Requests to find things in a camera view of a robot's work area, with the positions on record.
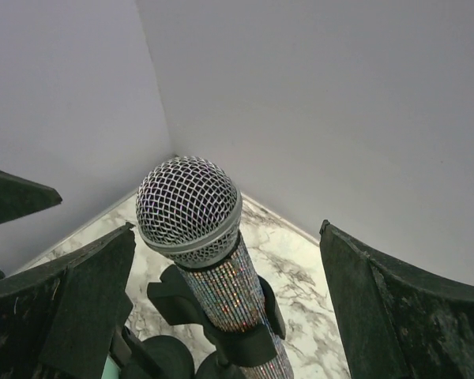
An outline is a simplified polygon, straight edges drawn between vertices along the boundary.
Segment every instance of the silver microphone grille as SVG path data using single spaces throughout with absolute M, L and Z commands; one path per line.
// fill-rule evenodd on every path
M 189 268 L 216 263 L 237 240 L 242 198 L 215 164 L 198 157 L 163 162 L 137 192 L 141 237 Z

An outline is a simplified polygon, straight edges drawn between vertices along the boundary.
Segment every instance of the gray wall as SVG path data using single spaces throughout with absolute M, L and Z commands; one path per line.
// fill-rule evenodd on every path
M 69 235 L 170 155 L 133 0 L 0 0 L 0 170 L 64 199 L 0 226 L 2 269 Z
M 474 0 L 137 0 L 174 150 L 474 283 Z

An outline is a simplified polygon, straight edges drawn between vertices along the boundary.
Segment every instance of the microphone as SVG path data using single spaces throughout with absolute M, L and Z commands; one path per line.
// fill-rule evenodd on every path
M 243 199 L 215 164 L 176 157 L 149 173 L 137 192 L 139 234 L 174 261 L 205 315 L 222 332 L 246 332 L 259 323 L 276 357 L 239 367 L 247 379 L 293 379 L 293 369 L 265 313 L 265 296 L 239 231 Z

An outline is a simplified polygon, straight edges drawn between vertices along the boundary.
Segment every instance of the marble tabletop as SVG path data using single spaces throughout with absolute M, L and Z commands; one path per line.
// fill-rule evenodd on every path
M 35 265 L 70 253 L 125 222 L 137 225 L 135 196 L 71 236 Z M 319 248 L 279 216 L 245 198 L 241 232 L 254 267 L 275 291 L 287 328 L 284 346 L 296 379 L 350 378 Z M 198 325 L 170 326 L 147 299 L 149 282 L 159 281 L 171 264 L 148 248 L 134 228 L 137 243 L 126 293 L 134 303 L 127 326 L 144 340 L 159 334 L 184 342 L 198 366 L 214 347 Z

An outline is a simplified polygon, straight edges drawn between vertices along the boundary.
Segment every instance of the glittery microphone handle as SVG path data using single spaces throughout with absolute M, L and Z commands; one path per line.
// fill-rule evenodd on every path
M 240 233 L 237 249 L 217 267 L 206 271 L 180 269 L 180 272 L 208 319 L 219 330 L 245 332 L 260 322 L 269 329 L 277 356 L 261 366 L 241 367 L 247 379 L 293 379 L 283 344 L 265 315 L 265 296 Z

